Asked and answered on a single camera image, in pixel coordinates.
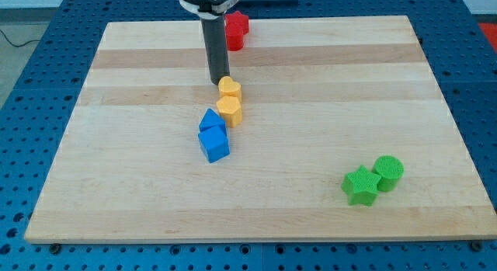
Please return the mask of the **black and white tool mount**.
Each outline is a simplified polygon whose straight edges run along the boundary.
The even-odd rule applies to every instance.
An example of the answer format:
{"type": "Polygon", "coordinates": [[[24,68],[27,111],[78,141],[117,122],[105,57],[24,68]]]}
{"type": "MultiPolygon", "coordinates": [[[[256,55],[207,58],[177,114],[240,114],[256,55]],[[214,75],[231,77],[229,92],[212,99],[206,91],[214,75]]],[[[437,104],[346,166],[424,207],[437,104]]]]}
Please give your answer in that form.
{"type": "Polygon", "coordinates": [[[234,7],[240,0],[179,0],[187,11],[201,19],[216,19],[234,7]]]}

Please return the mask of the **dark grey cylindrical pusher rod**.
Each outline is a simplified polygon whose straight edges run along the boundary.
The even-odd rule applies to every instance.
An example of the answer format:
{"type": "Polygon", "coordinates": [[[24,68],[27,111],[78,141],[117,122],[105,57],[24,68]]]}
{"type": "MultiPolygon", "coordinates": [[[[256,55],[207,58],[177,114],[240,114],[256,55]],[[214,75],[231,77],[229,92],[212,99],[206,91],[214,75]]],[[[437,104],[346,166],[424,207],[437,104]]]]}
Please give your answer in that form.
{"type": "Polygon", "coordinates": [[[216,19],[201,19],[201,25],[210,80],[218,85],[223,77],[230,75],[224,15],[216,19]]]}

